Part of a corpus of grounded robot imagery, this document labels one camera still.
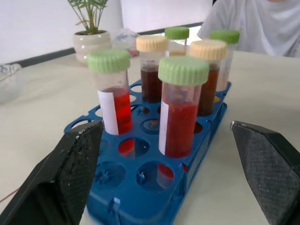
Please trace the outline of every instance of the beige screw cap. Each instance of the beige screw cap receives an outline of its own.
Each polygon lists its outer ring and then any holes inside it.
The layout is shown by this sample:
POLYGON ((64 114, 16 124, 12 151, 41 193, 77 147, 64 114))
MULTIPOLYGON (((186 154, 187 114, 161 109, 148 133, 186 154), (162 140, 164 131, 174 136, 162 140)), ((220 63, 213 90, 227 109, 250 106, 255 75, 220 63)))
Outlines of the beige screw cap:
POLYGON ((227 43, 219 40, 194 41, 188 55, 203 60, 223 60, 227 53, 227 43))
POLYGON ((163 36, 142 35, 136 39, 136 49, 143 53, 163 53, 168 39, 163 36))

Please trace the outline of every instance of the tube cap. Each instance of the tube cap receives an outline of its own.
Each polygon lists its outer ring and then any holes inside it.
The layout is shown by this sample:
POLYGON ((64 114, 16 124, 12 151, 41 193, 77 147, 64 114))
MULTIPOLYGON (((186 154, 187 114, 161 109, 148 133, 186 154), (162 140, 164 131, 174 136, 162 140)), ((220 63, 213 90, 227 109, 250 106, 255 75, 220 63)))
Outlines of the tube cap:
POLYGON ((163 36, 142 35, 136 39, 136 49, 143 53, 163 53, 167 47, 167 40, 163 36))
POLYGON ((173 40, 187 39, 189 37, 189 28, 188 27, 166 28, 165 37, 173 40))
POLYGON ((188 55, 203 60, 223 60, 226 57, 227 44, 219 40, 194 41, 188 55))
POLYGON ((90 70, 98 72, 119 72, 130 67, 129 53, 118 49, 92 52, 88 56, 90 70))
POLYGON ((173 56, 160 60, 158 77, 161 81, 194 87, 207 82, 209 64, 188 56, 173 56))
POLYGON ((240 40, 240 32, 237 30, 213 30, 210 38, 225 41, 229 45, 236 45, 240 40))

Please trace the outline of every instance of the white plant pot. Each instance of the white plant pot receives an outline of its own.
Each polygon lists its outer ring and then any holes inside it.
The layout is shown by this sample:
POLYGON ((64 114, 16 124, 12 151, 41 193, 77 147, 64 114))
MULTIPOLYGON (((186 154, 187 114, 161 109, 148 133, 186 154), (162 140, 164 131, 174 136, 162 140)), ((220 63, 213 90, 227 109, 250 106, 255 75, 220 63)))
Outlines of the white plant pot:
POLYGON ((111 35, 105 31, 101 34, 82 35, 82 32, 74 34, 74 48, 79 62, 87 64, 87 55, 98 49, 111 48, 111 35))

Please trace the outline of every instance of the potted plant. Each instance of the potted plant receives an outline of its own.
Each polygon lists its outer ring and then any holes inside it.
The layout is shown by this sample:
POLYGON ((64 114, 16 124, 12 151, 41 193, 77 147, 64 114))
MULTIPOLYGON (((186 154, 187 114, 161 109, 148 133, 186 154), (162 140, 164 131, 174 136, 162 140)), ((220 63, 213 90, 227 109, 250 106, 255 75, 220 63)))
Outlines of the potted plant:
POLYGON ((74 34, 76 58, 86 63, 87 54, 95 49, 110 48, 111 36, 106 30, 99 30, 100 19, 108 0, 68 0, 85 30, 74 34))

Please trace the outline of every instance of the test tube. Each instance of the test tube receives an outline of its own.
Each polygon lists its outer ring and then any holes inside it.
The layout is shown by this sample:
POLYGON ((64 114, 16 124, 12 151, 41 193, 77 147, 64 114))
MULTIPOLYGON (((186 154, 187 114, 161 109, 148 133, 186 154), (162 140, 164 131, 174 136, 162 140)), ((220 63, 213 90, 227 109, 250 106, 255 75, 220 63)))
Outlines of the test tube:
POLYGON ((221 63, 217 81, 217 91, 224 91, 227 88, 233 52, 239 43, 240 32, 237 30, 214 30, 210 33, 210 38, 225 41, 228 44, 227 57, 221 63))
POLYGON ((186 55, 188 27, 170 27, 165 29, 165 37, 169 39, 166 56, 186 55))
POLYGON ((198 116, 212 114, 220 65, 221 61, 226 57, 226 52, 226 42, 218 40, 195 41, 189 48, 189 56, 206 60, 210 64, 208 80, 201 89, 198 116))
POLYGON ((162 82, 158 79, 158 64, 165 57, 167 38, 143 35, 136 39, 136 49, 141 58, 142 99, 158 103, 161 99, 162 82))
MULTIPOLYGON (((160 61, 158 77, 163 90, 158 147, 163 155, 181 158, 191 152, 201 86, 207 82, 208 72, 207 62, 188 56, 160 61)), ((159 164, 158 171, 172 178, 167 166, 159 164)))
MULTIPOLYGON (((111 135, 128 132, 132 128, 127 75, 130 67, 128 52, 117 49, 93 52, 88 56, 88 65, 95 78, 105 131, 111 135)), ((121 154, 128 154, 134 148, 134 141, 121 148, 121 154)))

